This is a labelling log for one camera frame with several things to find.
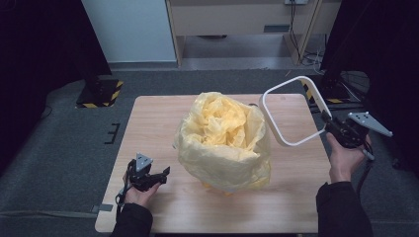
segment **hand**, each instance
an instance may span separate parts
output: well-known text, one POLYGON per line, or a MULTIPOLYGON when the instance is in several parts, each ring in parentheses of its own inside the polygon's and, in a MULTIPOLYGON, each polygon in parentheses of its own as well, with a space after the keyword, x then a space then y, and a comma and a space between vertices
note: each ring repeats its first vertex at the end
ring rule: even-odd
POLYGON ((125 203, 135 203, 147 207, 148 201, 157 192, 160 185, 160 183, 157 183, 146 192, 141 192, 134 187, 130 188, 126 192, 125 203))
MULTIPOLYGON (((345 148, 330 132, 326 134, 326 138, 332 147, 332 154, 330 155, 331 168, 329 171, 332 184, 345 181, 351 182, 352 174, 357 170, 365 158, 363 153, 364 146, 354 149, 345 148)), ((366 140, 371 144, 368 135, 366 140)))

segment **power outlet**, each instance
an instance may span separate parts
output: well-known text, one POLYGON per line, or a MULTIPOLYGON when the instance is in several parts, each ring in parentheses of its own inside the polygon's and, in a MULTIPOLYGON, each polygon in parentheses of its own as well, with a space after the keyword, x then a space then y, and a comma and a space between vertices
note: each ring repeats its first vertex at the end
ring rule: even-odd
POLYGON ((308 3, 308 0, 285 0, 286 5, 290 5, 292 3, 296 5, 305 5, 308 3))

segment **yellow plastic bag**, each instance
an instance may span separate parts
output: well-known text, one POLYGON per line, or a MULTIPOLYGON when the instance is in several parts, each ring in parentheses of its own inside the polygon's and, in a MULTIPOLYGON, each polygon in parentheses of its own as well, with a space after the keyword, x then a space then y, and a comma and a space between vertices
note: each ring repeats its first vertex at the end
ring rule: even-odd
POLYGON ((269 132, 258 107, 218 92, 201 93, 174 144, 179 162, 206 185, 234 193, 269 184, 269 132))

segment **white wall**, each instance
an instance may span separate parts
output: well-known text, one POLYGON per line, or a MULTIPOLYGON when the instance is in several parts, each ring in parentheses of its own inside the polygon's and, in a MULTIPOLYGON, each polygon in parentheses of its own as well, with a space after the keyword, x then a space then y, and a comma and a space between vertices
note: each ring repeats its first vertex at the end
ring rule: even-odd
POLYGON ((108 62, 176 62, 165 0, 82 0, 108 62))

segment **wooden table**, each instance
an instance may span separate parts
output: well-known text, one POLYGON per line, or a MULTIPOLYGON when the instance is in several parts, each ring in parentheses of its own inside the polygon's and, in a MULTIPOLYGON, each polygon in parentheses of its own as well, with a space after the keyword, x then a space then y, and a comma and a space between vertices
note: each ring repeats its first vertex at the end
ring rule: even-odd
MULTIPOLYGON (((258 104, 260 95, 229 95, 244 104, 258 104)), ((153 197, 150 210, 154 233, 314 233, 317 232, 315 196, 329 181, 329 162, 319 137, 301 146, 283 147, 271 134, 271 182, 260 191, 231 196, 205 188, 179 163, 173 148, 176 128, 197 96, 144 96, 135 100, 103 203, 96 230, 112 232, 115 195, 123 187, 127 163, 136 152, 153 158, 150 174, 168 166, 167 184, 153 197)), ((303 95, 270 94, 268 103, 280 129, 292 141, 316 128, 303 95)))

